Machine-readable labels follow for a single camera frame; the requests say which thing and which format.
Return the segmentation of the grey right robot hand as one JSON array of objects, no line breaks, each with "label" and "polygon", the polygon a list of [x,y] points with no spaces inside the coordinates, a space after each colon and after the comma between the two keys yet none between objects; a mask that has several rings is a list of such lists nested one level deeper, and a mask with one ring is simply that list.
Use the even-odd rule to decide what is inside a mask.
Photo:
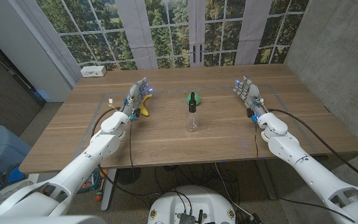
[{"label": "grey right robot hand", "polygon": [[258,86],[246,76],[244,76],[243,81],[235,81],[233,91],[244,102],[248,118],[258,119],[263,114],[269,112],[264,106]]}]

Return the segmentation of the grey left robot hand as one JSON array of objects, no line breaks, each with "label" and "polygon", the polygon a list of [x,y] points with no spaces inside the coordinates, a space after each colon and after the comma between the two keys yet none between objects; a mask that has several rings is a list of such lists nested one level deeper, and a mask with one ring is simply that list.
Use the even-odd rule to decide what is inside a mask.
[{"label": "grey left robot hand", "polygon": [[133,114],[136,117],[139,117],[140,107],[143,103],[145,96],[151,95],[153,93],[153,89],[149,88],[149,84],[147,78],[135,82],[124,100],[124,106],[120,109],[120,112],[128,116],[132,116]]}]

